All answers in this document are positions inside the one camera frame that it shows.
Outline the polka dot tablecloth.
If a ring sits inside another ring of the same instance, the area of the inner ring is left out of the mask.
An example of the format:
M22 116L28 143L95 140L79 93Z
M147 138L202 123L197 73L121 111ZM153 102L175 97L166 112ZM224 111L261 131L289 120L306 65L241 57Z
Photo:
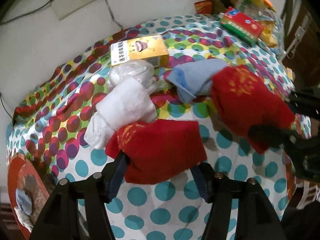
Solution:
M84 138L100 105L106 102L111 78L111 46L130 38L159 34L169 52L166 67L155 69L165 81L183 63L219 58L229 65L245 64L249 73L276 96L288 94L293 83L276 57L263 44L248 47L224 31L217 18L203 15L167 17L117 33L89 47L73 61L57 67L15 114L18 123L7 130L7 159L25 157L54 180L88 178L111 162L104 149ZM210 98L191 103L179 100L176 90L163 89L149 97L151 121L127 122L122 113L109 146L119 144L133 157L115 198L106 204L116 239L200 239L210 205L199 195L189 170L191 161L205 161L232 179L255 178L278 216L282 216L295 181L290 161L281 150L260 155L246 138L214 128L216 110Z

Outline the white sock back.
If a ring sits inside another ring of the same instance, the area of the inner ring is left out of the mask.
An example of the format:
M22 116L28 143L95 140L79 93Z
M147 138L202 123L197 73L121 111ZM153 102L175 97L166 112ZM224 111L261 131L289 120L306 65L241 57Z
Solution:
M103 149L114 133L128 124L152 122L157 118L156 107L148 91L128 76L96 104L84 134L84 140L95 149Z

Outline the light blue sock back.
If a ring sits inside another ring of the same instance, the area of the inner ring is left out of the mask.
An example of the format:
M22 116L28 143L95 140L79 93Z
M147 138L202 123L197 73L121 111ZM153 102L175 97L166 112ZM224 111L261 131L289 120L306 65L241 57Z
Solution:
M222 59L179 64L172 69L167 80L177 88L179 99L190 103L198 96L209 96L212 76L228 66Z

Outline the yellow medicine box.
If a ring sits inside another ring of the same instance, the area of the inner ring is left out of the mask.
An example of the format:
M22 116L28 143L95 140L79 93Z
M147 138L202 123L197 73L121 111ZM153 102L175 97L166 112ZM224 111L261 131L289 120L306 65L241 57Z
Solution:
M154 67L166 67L169 63L169 52L161 35L114 43L110 55L112 67L130 60L145 60Z

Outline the red sock with gold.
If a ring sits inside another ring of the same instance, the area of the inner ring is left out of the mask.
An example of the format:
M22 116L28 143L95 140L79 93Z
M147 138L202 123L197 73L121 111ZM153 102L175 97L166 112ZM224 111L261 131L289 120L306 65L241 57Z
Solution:
M269 91L261 78L244 65L227 66L211 80L211 98L221 121L234 134L246 138L258 154L264 154L271 144L249 135L251 127L284 129L295 121L295 114L284 100Z

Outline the light blue sock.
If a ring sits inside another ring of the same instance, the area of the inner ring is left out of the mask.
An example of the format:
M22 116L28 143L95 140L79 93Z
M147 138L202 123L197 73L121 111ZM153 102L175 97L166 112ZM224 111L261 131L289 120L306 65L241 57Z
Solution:
M177 88L179 99L190 103L198 96L209 96L212 76L228 66L222 59L179 64L172 69L167 80Z
M24 189L16 189L15 196L17 206L27 215L31 215L33 211L33 203L29 193Z

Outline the red snack packet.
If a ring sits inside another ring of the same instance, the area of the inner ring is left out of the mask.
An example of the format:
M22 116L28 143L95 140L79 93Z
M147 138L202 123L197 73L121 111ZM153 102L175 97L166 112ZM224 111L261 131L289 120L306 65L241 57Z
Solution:
M205 0L194 3L194 7L197 14L211 15L214 10L214 1Z

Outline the red round tray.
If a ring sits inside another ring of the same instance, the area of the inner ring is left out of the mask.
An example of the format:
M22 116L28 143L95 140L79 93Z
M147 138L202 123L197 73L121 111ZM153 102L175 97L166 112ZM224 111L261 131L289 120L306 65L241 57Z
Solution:
M11 208L17 204L16 189L22 189L31 198L32 213L30 221L35 225L49 192L42 182L33 164L22 154L18 153L9 160L8 166L8 194Z

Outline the clear plastic snack bag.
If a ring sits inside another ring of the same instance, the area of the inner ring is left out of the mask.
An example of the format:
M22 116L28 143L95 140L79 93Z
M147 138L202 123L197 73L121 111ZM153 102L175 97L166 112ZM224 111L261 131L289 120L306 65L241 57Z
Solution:
M284 52L284 25L276 12L257 7L249 0L239 0L236 9L263 26L259 38L273 53L280 55Z

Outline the white sock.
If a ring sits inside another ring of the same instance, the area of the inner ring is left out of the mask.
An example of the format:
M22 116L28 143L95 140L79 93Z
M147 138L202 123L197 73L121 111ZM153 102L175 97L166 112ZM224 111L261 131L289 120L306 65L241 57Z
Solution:
M128 124L152 122L157 118L156 107L148 91L128 76L96 104L84 134L84 140L95 149L103 149L114 133Z
M29 231L32 232L34 226L30 220L30 217L23 212L18 206L14 207L18 221Z

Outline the light blue sock front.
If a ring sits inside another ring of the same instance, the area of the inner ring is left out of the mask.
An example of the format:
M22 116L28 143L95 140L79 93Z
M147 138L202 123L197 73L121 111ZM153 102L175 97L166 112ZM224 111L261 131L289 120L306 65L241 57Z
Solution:
M27 215L31 215L33 211L33 203L29 193L24 189L16 189L15 196L17 206Z

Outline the green red medicine box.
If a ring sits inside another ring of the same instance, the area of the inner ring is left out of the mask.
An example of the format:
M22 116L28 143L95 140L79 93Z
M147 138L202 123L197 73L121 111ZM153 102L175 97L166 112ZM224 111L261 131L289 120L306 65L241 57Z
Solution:
M263 26L243 12L229 7L220 18L220 24L248 45L254 45L263 31Z

